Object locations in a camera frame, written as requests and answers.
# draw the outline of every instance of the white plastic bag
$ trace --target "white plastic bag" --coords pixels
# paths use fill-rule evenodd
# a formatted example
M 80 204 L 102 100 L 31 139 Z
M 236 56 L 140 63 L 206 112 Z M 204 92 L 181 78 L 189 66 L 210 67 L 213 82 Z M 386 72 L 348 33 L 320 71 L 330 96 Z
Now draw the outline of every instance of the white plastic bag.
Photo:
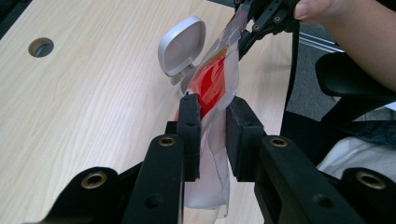
M 248 6 L 241 5 L 203 58 L 188 85 L 202 107 L 200 178 L 186 182 L 184 205 L 190 208 L 228 207 L 230 181 L 225 147 L 225 109 L 236 95 L 239 81 L 238 40 L 246 27 Z

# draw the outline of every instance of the white cloth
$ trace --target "white cloth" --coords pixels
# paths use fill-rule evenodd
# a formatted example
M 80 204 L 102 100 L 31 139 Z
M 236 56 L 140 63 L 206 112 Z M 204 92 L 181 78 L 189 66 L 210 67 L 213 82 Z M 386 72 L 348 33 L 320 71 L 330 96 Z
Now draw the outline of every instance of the white cloth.
M 340 140 L 318 169 L 338 179 L 347 168 L 364 167 L 396 182 L 396 146 L 373 144 L 358 138 Z

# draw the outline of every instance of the chair armrest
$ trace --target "chair armrest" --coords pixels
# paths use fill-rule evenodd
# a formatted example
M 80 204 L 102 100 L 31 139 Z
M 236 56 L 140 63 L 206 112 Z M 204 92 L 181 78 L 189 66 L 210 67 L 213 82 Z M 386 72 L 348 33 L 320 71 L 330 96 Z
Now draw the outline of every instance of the chair armrest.
M 396 99 L 396 92 L 372 79 L 346 53 L 326 54 L 315 67 L 318 84 L 326 95 Z

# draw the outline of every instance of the brass grommet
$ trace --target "brass grommet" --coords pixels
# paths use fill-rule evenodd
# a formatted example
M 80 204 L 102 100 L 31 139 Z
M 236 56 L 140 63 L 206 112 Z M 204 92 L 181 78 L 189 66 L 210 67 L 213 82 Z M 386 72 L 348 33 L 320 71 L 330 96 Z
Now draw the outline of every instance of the brass grommet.
M 90 173 L 81 181 L 81 186 L 84 189 L 96 189 L 105 184 L 107 175 L 101 171 Z
M 288 145 L 288 142 L 285 139 L 278 137 L 272 138 L 270 143 L 275 147 L 286 147 Z
M 363 185 L 372 189 L 384 189 L 387 187 L 387 184 L 385 184 L 385 182 L 382 179 L 367 172 L 363 172 L 363 171 L 357 172 L 356 178 Z
M 162 147 L 170 147 L 176 143 L 176 139 L 170 136 L 165 136 L 162 137 L 159 141 L 158 144 Z

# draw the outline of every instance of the clear plastic film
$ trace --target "clear plastic film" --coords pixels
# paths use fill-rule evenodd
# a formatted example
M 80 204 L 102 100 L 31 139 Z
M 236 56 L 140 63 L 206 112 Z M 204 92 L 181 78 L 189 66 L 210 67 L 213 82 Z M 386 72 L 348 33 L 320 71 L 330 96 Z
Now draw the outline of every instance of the clear plastic film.
M 230 198 L 225 109 L 236 95 L 239 81 L 238 40 L 247 25 L 248 10 L 246 5 L 238 8 L 197 67 L 186 92 L 199 95 L 202 139 L 200 178 L 195 182 L 186 182 L 184 205 L 219 209 L 219 217 L 226 217 Z

